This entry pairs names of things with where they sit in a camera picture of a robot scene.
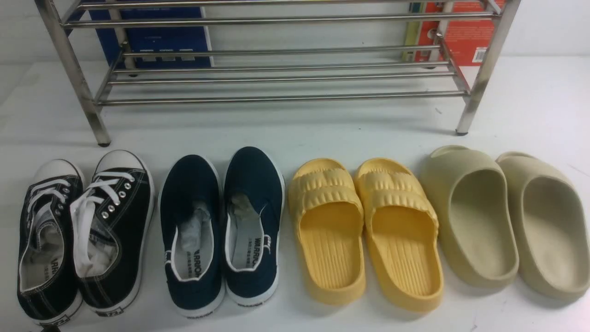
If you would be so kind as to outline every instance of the shoe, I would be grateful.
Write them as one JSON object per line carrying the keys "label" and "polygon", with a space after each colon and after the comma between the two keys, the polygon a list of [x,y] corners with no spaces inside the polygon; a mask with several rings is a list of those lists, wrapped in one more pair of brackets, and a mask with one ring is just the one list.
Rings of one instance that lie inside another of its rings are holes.
{"label": "shoe", "polygon": [[70,206],[80,291],[101,317],[122,314],[139,292],[153,205],[145,163],[115,150],[100,160],[92,183]]}
{"label": "shoe", "polygon": [[21,213],[17,297],[42,326],[71,320],[82,304],[72,261],[73,235],[67,206],[84,188],[82,172],[65,160],[37,171]]}
{"label": "shoe", "polygon": [[444,287],[438,219],[420,182],[402,164],[374,158],[356,170],[355,186],[365,208],[365,239],[381,291],[406,310],[434,310]]}
{"label": "shoe", "polygon": [[329,305],[360,298],[364,214],[346,168],[327,158],[303,164],[289,184],[289,210],[310,296]]}
{"label": "shoe", "polygon": [[187,155],[174,164],[160,192],[160,219],[168,290],[187,318],[213,313],[223,300],[221,185],[205,158]]}
{"label": "shoe", "polygon": [[500,288],[522,264],[508,212],[506,178],[494,159],[459,145],[434,150],[420,182],[440,221],[451,269],[475,287]]}
{"label": "shoe", "polygon": [[238,150],[225,176],[225,279],[243,307],[267,301],[278,284],[278,236],[285,204],[283,175],[253,147]]}
{"label": "shoe", "polygon": [[545,296],[577,300],[590,288],[590,244],[575,187],[555,167],[522,152],[496,161],[508,183],[520,276]]}

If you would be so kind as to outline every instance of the beige foam slide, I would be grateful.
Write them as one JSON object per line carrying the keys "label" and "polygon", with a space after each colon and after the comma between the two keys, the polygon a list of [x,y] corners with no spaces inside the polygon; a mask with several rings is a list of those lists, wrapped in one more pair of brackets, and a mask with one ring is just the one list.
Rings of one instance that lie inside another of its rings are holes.
{"label": "beige foam slide", "polygon": [[442,250],[466,283],[511,283],[519,257],[510,224],[506,178],[488,155],[449,145],[435,150],[420,176],[438,214]]}
{"label": "beige foam slide", "polygon": [[551,165],[520,152],[497,159],[508,180],[520,274],[538,292],[561,300],[590,285],[590,253],[580,198]]}
{"label": "beige foam slide", "polygon": [[366,287],[363,207],[348,171],[331,159],[305,163],[289,185],[289,210],[309,294],[331,305],[358,299]]}

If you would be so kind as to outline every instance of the white floor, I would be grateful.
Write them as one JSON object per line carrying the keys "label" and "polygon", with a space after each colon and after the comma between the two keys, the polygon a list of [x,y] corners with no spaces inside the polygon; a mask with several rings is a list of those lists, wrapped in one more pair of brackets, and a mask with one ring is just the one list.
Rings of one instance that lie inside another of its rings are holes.
{"label": "white floor", "polygon": [[[105,64],[84,63],[84,68],[95,89]],[[165,171],[185,154],[206,155],[223,176],[232,153],[244,145],[253,145],[273,155],[288,182],[299,165],[318,157],[335,158],[351,171],[368,158],[388,157],[419,172],[421,159],[432,150],[460,144],[493,158],[516,150],[553,164],[575,183],[590,215],[590,58],[501,58],[470,134],[465,137],[453,135],[463,109],[460,99],[226,105],[208,107],[203,112],[190,112],[194,106],[129,107],[104,110],[113,139],[108,149],[96,146],[59,63],[34,64],[22,77],[19,69],[10,69],[13,74],[6,77],[5,68],[0,70],[0,97],[16,86],[0,107],[2,331],[40,330],[22,313],[16,298],[18,218],[30,177],[39,165],[52,158],[75,162],[89,177],[106,151],[129,149],[147,162],[160,184]],[[467,69],[468,77],[473,79],[475,72]],[[405,84],[395,82],[394,86]],[[412,84],[410,89],[418,90],[453,85],[448,80]],[[331,93],[363,92],[392,85],[371,82],[363,86],[366,88],[346,83],[324,88]],[[248,93],[259,87],[230,89]],[[265,89],[281,93],[275,86]],[[154,94],[153,89],[142,93]],[[520,278],[505,289],[483,291],[461,282],[445,262],[444,299],[438,309],[423,317],[402,311],[385,299],[368,257],[367,290],[361,299],[342,308],[318,304],[304,290],[287,213],[281,231],[281,279],[270,302],[245,309],[226,298],[213,315],[187,320],[175,314],[169,299],[159,223],[155,216],[146,248],[145,278],[136,303],[115,318],[99,318],[83,308],[63,331],[590,329],[590,295],[563,304],[535,293]]]}

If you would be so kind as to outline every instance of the foam slide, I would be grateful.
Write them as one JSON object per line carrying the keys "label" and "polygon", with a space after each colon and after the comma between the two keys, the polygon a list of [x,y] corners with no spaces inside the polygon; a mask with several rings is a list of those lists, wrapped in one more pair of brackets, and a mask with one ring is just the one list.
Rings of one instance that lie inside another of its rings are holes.
{"label": "foam slide", "polygon": [[538,292],[575,300],[590,286],[590,254],[580,198],[551,165],[520,152],[497,159],[508,180],[520,274]]}
{"label": "foam slide", "polygon": [[504,287],[519,256],[508,212],[506,178],[488,155],[450,145],[435,150],[420,176],[441,222],[441,246],[466,283]]}
{"label": "foam slide", "polygon": [[289,185],[289,208],[310,295],[332,305],[359,298],[366,287],[363,208],[348,171],[330,159],[305,163]]}
{"label": "foam slide", "polygon": [[402,308],[433,310],[443,294],[438,221],[420,183],[410,170],[384,158],[364,162],[355,183],[383,293]]}

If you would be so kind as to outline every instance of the blue book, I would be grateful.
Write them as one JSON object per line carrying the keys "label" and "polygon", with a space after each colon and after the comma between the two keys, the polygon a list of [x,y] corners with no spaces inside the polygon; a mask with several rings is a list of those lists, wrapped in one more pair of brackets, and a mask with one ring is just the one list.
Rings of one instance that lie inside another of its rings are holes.
{"label": "blue book", "polygon": [[[121,18],[125,19],[198,19],[204,17],[204,9],[189,8],[146,8],[121,9]],[[90,11],[92,20],[110,19],[109,11]],[[119,54],[119,43],[114,29],[97,29],[100,44],[109,65]],[[194,51],[211,49],[209,33],[206,27],[165,27],[165,28],[129,28],[125,29],[129,45],[133,52]],[[194,68],[211,67],[211,57],[144,57],[135,59],[140,69],[153,68]]]}

